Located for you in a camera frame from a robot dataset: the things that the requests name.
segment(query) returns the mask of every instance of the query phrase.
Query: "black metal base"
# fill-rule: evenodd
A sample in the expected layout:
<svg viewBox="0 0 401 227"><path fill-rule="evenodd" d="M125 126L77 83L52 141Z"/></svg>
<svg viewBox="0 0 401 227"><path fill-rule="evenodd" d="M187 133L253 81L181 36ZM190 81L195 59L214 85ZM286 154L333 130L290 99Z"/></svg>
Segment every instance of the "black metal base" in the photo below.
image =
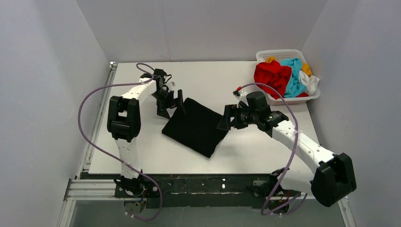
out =
<svg viewBox="0 0 401 227"><path fill-rule="evenodd" d="M271 180L269 174L218 174L218 175L153 175L149 174L162 189L163 207L252 207L260 209L270 191L263 193L255 190L254 181ZM119 179L119 175L89 175L83 173L81 179ZM147 188L145 198L146 207L158 208L160 198L158 192L153 190L155 185L148 179L139 177L136 179ZM134 198L116 186L116 198ZM290 196L297 192L290 191ZM276 201L269 203L270 209L277 207ZM279 212L286 212L285 207Z"/></svg>

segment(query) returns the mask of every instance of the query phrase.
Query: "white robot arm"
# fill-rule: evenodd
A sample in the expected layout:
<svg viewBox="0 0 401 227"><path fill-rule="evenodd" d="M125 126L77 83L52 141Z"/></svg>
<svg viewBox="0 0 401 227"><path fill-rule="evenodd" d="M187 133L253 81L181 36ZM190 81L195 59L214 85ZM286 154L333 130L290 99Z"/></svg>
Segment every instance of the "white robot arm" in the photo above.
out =
<svg viewBox="0 0 401 227"><path fill-rule="evenodd" d="M122 96L111 97L107 119L107 130L115 139L120 158L138 170L141 170L141 167L135 140L140 131L139 107L142 103L149 96L155 97L157 114L167 119L170 119L167 108L178 107L185 112L182 90L178 90L178 97L174 98L174 82L171 81L171 75L155 69L153 80L145 83L149 78L151 78L149 74L143 74L139 79L141 85L134 86ZM121 176L127 179L139 176L125 164L121 167Z"/></svg>
<svg viewBox="0 0 401 227"><path fill-rule="evenodd" d="M294 125L280 111L271 111L265 95L260 92L246 93L234 91L238 98L237 105L226 105L224 116L218 128L230 130L231 127L242 129L249 124L256 124L273 139L292 149L295 135L298 143L295 154L305 162L311 173L288 170L280 182L281 189L312 193L324 206L331 206L344 196L353 192L357 185L351 158L345 153L335 154L311 140L305 134L296 131ZM283 169L272 173L277 179Z"/></svg>

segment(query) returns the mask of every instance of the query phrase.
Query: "laundry basket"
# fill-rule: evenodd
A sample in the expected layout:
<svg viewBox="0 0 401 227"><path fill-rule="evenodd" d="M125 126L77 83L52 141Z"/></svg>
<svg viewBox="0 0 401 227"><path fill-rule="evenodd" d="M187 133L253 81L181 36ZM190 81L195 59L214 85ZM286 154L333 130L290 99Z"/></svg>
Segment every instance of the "laundry basket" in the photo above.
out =
<svg viewBox="0 0 401 227"><path fill-rule="evenodd" d="M282 50L271 50L271 51L259 51L256 53L256 60L258 62L265 62L269 56L274 56L276 61L281 61L287 58L299 58L302 62L306 62L304 55L299 50L282 49ZM320 96L319 88L309 97L300 98L284 98L289 105L304 103L308 100L318 98ZM267 94L267 102L269 105L284 105L283 101L274 99L271 95Z"/></svg>

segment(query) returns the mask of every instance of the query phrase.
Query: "white tabletop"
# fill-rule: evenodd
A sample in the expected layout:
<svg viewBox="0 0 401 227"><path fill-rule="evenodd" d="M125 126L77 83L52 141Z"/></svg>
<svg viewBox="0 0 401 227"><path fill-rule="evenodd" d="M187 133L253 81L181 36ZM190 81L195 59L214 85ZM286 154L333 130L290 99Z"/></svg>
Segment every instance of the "white tabletop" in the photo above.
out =
<svg viewBox="0 0 401 227"><path fill-rule="evenodd" d="M239 86L253 82L255 61L214 62L155 62L153 68L164 69L173 75L175 89L182 89L184 98L190 97L211 110L223 114L224 106L236 104L232 92ZM135 63L120 63L113 83L137 82L142 75ZM110 96L120 96L130 87L113 87ZM258 88L251 86L246 91ZM318 142L306 104L291 105L299 122L299 128ZM271 106L291 120L285 106ZM96 144L119 157L117 145L107 131L107 110L104 111ZM167 119L156 115L156 100L149 97L140 107L141 130L137 137L139 161L146 174L262 174L282 168L288 162L290 150L281 143L259 131L255 125L231 129L217 146L211 158L162 134ZM291 169L310 172L298 157ZM119 174L121 164L96 150L90 165L90 174Z"/></svg>

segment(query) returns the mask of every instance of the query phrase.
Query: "black cloth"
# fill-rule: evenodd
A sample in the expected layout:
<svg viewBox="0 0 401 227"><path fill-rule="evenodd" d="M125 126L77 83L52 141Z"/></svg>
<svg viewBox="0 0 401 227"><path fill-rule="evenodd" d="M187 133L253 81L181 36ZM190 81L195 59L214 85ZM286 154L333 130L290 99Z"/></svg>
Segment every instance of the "black cloth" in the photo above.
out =
<svg viewBox="0 0 401 227"><path fill-rule="evenodd" d="M210 158L228 132L217 129L223 116L191 98L185 100L184 108L186 114L177 109L162 133Z"/></svg>

